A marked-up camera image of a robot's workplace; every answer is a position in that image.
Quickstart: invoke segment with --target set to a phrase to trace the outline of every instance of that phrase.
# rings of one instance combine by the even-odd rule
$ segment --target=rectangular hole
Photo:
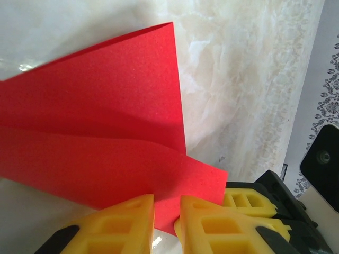
[[[234,207],[234,202],[233,202],[233,198],[232,198],[231,195],[229,195],[229,194],[224,195],[224,200],[222,202],[222,206]]]
[[[213,254],[257,254],[253,246],[245,240],[210,241]]]
[[[87,244],[86,254],[120,254],[123,246],[123,242],[92,240]]]
[[[234,194],[232,195],[232,198],[234,200],[234,203],[237,207],[247,207],[246,200],[244,199],[245,196],[241,194]]]
[[[255,195],[247,195],[247,199],[251,204],[251,207],[264,207],[263,202]]]
[[[133,224],[132,218],[110,217],[103,221],[100,233],[103,234],[128,234]]]
[[[208,217],[201,220],[202,227],[206,234],[239,234],[241,233],[238,224],[229,218]]]

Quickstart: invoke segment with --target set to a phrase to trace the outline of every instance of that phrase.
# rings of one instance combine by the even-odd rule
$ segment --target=white marble surface
[[[251,181],[267,169],[281,170],[323,3],[2,0],[0,78],[116,35],[174,21],[188,154],[227,170],[231,180]],[[48,216],[49,209],[60,209],[62,223],[68,214],[86,210],[58,198],[41,201],[41,193],[27,188],[33,207],[17,202],[25,187],[7,180],[0,186],[0,203],[10,207],[0,211],[0,228],[16,224],[49,234],[41,223],[58,221]],[[19,217],[29,208],[43,219]],[[51,231],[59,227],[48,225]],[[18,250],[26,241],[33,252],[34,234],[15,228],[10,235],[2,230],[0,250],[7,243],[6,250],[26,253]]]

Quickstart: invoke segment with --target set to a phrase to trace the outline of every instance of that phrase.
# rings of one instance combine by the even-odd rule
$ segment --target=red paper
[[[0,127],[0,175],[106,208],[155,195],[155,227],[174,234],[180,196],[221,204],[227,173],[160,144]]]
[[[186,153],[173,24],[117,37],[1,82],[0,125],[148,140]]]

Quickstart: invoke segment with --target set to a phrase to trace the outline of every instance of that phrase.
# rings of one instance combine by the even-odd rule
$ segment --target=red cardstock
[[[173,24],[100,43],[0,83],[0,176],[105,208],[155,194],[221,204],[227,173],[187,157]]]
[[[161,144],[0,127],[3,177],[101,209],[155,195],[155,228],[174,234],[181,195],[221,204],[227,173]]]
[[[0,125],[147,140],[186,153],[173,24],[102,42],[1,82]]]

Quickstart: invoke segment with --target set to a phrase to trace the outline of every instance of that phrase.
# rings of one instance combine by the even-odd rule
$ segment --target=yellow plastic part
[[[226,188],[222,205],[252,217],[276,215],[276,206],[254,189]]]
[[[154,195],[130,199],[69,225],[80,230],[61,254],[150,254]]]
[[[272,220],[249,217],[197,197],[182,196],[175,232],[184,254],[274,254],[255,229],[257,226],[275,231],[280,227],[287,229],[281,221]]]

